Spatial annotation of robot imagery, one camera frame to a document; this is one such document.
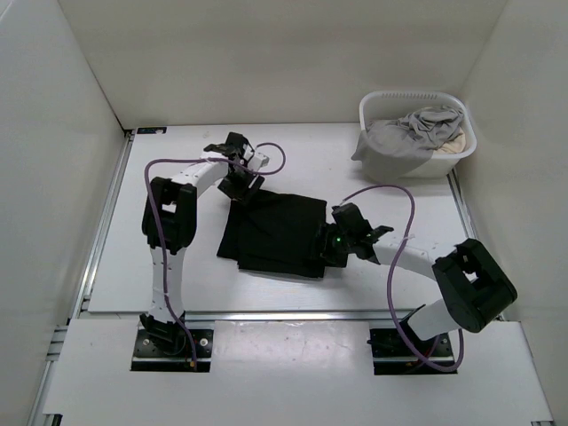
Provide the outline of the black trousers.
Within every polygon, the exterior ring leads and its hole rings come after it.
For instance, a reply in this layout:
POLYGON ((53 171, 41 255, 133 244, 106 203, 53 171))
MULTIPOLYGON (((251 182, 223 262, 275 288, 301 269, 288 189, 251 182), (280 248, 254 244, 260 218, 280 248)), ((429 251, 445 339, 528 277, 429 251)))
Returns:
POLYGON ((325 264, 312 249, 326 209, 324 200, 266 190, 246 205, 232 201, 217 256, 241 270, 321 279, 325 264))

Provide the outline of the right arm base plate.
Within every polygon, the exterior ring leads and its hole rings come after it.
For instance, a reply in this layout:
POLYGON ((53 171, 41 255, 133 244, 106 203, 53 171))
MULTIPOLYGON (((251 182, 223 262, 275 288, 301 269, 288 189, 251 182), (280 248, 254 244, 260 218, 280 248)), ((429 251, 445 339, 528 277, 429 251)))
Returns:
MULTIPOLYGON (((444 375, 425 365, 404 344, 395 328, 371 328, 367 343, 371 346, 374 375, 444 375)), ((454 351, 448 334, 415 343, 418 351, 431 362, 450 367, 454 351)))

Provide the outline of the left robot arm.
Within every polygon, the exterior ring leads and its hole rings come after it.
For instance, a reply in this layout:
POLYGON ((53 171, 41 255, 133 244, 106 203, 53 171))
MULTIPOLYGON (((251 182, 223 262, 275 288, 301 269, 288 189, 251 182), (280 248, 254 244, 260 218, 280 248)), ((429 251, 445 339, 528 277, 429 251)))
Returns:
POLYGON ((261 169, 268 163, 243 135, 231 132, 223 144, 207 145, 197 159, 157 159, 145 166, 142 233, 151 249, 153 293, 150 310, 140 321, 165 354, 193 352, 181 287, 185 252, 197 231, 199 198, 217 186, 233 201, 248 201, 264 182, 261 169), (150 177, 154 165, 175 162, 186 168, 172 177, 150 177))

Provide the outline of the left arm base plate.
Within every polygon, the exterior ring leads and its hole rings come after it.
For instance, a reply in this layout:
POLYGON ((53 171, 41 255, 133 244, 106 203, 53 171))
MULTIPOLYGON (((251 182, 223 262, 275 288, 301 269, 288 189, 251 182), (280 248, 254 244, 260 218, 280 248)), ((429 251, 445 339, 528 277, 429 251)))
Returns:
POLYGON ((134 372, 208 373, 214 345, 213 329, 192 331, 196 360, 187 336, 181 336, 173 346, 156 343, 145 329, 140 327, 134 343, 130 370, 134 372))

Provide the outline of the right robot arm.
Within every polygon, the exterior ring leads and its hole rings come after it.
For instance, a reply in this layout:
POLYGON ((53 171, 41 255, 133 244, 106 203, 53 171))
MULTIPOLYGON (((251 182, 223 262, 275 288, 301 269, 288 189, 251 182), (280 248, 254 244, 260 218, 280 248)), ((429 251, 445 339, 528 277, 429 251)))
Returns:
POLYGON ((437 283, 441 298, 416 308, 399 322, 398 343, 417 355, 432 338, 452 331, 478 333, 518 298, 517 290, 485 245, 467 239, 455 246, 421 241, 376 228, 353 203, 332 210, 334 222, 322 225, 312 251, 334 267, 345 267, 350 254, 374 264, 396 267, 437 283))

